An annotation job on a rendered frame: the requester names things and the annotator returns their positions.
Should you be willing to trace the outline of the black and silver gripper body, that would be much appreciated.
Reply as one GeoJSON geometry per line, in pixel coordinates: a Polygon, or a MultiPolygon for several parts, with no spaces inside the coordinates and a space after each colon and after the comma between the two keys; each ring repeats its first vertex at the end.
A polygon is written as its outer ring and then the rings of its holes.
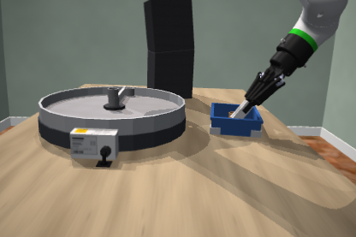
{"type": "Polygon", "coordinates": [[[281,51],[277,51],[270,59],[270,67],[268,69],[270,71],[274,69],[275,73],[270,77],[268,83],[271,83],[275,78],[280,77],[282,74],[284,74],[283,79],[285,76],[290,76],[296,68],[297,64],[290,56],[281,51]]]}

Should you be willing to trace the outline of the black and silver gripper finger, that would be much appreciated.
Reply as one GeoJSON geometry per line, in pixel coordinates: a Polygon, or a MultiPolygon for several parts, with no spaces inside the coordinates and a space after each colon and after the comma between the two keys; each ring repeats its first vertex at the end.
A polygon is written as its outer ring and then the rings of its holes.
{"type": "Polygon", "coordinates": [[[244,117],[250,112],[253,106],[259,106],[279,88],[285,86],[286,83],[283,81],[284,74],[273,80],[270,84],[268,83],[268,80],[274,73],[274,70],[269,72],[268,76],[263,80],[263,84],[257,89],[257,91],[255,91],[255,93],[253,93],[253,95],[251,95],[250,98],[246,98],[245,103],[243,103],[243,105],[237,110],[232,118],[244,119],[244,117]]]}
{"type": "MultiPolygon", "coordinates": [[[[269,69],[266,69],[266,71],[264,73],[258,72],[256,79],[254,80],[254,82],[252,83],[252,85],[250,86],[248,91],[246,92],[246,94],[244,96],[245,98],[250,98],[251,95],[253,95],[253,93],[255,93],[255,91],[257,91],[257,89],[263,84],[263,80],[269,74],[269,72],[270,72],[269,69]]],[[[246,99],[243,101],[243,103],[245,103],[245,101],[246,101],[246,99]]],[[[243,103],[237,108],[237,110],[243,105],[243,103]]],[[[232,117],[237,112],[237,110],[230,117],[232,117]]]]}

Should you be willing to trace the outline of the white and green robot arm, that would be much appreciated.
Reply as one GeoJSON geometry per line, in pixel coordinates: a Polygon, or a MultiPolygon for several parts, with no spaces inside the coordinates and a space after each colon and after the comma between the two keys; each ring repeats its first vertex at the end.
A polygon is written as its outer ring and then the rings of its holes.
{"type": "Polygon", "coordinates": [[[307,67],[306,62],[317,48],[334,35],[348,0],[300,0],[302,14],[290,31],[276,47],[290,56],[297,68],[307,67]]]}

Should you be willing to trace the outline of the blue open crate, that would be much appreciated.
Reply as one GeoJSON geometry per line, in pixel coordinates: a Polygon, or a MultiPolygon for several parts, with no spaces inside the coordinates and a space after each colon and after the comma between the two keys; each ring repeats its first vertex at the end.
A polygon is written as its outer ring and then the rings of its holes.
{"type": "Polygon", "coordinates": [[[261,138],[264,121],[256,106],[244,119],[228,118],[230,111],[236,111],[240,104],[211,103],[210,134],[261,138]],[[257,113],[257,114],[256,114],[257,113]]]}

